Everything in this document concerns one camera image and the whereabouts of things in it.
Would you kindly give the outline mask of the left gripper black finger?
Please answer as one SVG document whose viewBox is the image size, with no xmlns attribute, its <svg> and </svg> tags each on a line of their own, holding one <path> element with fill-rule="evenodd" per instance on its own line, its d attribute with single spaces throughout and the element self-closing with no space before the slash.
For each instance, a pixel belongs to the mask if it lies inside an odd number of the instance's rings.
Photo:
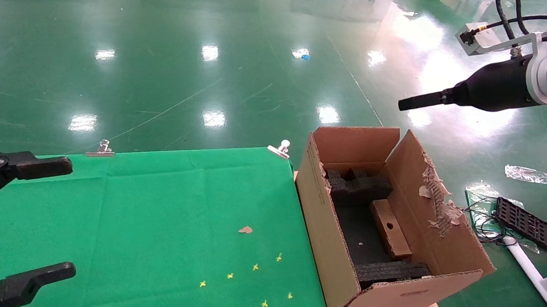
<svg viewBox="0 0 547 307">
<path fill-rule="evenodd" d="M 72 161 L 66 157 L 37 158 L 29 151 L 0 152 L 0 190 L 13 180 L 53 178 L 72 173 Z"/>
<path fill-rule="evenodd" d="M 32 303 L 42 286 L 70 279 L 76 274 L 71 262 L 17 273 L 0 279 L 0 307 L 22 307 Z"/>
</svg>

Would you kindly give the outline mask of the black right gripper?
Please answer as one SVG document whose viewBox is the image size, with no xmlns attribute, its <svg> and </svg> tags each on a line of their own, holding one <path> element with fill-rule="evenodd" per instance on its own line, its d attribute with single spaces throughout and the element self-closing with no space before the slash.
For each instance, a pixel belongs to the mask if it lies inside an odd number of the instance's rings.
<svg viewBox="0 0 547 307">
<path fill-rule="evenodd" d="M 399 100 L 398 109 L 409 111 L 453 103 L 487 112 L 500 112 L 538 106 L 526 81 L 531 59 L 532 55 L 525 55 L 490 63 L 451 89 Z"/>
</svg>

